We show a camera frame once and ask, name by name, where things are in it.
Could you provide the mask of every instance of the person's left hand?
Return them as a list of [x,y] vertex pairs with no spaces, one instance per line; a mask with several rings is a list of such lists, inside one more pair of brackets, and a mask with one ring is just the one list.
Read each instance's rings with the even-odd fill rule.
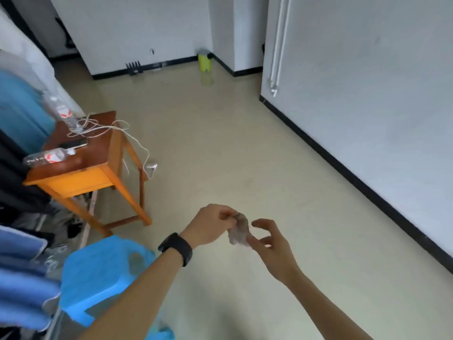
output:
[[186,240],[192,249],[214,242],[226,230],[236,225],[236,219],[229,218],[236,213],[237,211],[229,206],[209,204],[198,211],[179,236]]

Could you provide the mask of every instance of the white wall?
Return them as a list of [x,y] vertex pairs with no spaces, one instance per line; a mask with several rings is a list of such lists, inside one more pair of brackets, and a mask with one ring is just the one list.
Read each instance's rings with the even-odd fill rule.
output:
[[65,47],[66,36],[55,21],[58,17],[50,0],[11,0],[49,57],[77,52]]
[[52,0],[91,74],[212,50],[208,0]]
[[235,70],[233,0],[209,0],[212,52]]
[[453,255],[453,4],[291,2],[275,98],[269,2],[262,95]]
[[234,0],[235,70],[263,66],[269,0]]

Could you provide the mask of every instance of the person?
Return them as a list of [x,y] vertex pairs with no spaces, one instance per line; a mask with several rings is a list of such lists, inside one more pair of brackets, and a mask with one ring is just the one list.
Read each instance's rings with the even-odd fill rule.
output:
[[[200,209],[179,237],[192,250],[212,243],[236,225],[231,217],[236,213],[229,206],[209,204]],[[270,274],[294,294],[326,340],[371,339],[303,274],[288,241],[273,220],[257,219],[252,226],[267,230],[269,236],[259,240],[248,236],[248,244],[258,253]],[[79,340],[143,340],[184,262],[178,250],[165,250]]]

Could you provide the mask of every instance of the forearm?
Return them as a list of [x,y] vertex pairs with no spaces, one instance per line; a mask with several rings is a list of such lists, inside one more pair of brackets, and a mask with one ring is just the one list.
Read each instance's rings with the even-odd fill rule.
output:
[[178,251],[161,254],[79,340],[143,340],[183,265]]
[[302,304],[326,340],[372,340],[371,337],[333,304],[302,272],[295,270],[285,285]]

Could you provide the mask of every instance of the wooden stool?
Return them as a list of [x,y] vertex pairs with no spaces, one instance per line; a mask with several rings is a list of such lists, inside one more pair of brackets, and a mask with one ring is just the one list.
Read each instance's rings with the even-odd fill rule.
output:
[[[91,115],[90,119],[97,120],[99,125],[112,125],[116,120],[116,111]],[[102,134],[107,129],[92,131],[87,136]],[[44,145],[43,150],[58,148],[61,143],[81,138],[68,137],[69,129],[59,121],[55,130]],[[126,148],[133,162],[139,169],[140,199],[137,203],[121,180],[123,148]],[[24,185],[38,185],[67,209],[85,219],[90,226],[98,230],[104,237],[113,235],[112,228],[135,222],[141,219],[144,225],[152,223],[151,218],[143,209],[143,183],[148,179],[143,171],[137,153],[129,143],[126,135],[120,130],[109,129],[103,135],[88,138],[88,145],[76,149],[76,154],[65,161],[32,168],[24,181]],[[71,197],[92,192],[111,186],[117,189],[133,207],[136,216],[103,225],[88,211],[78,205]]]

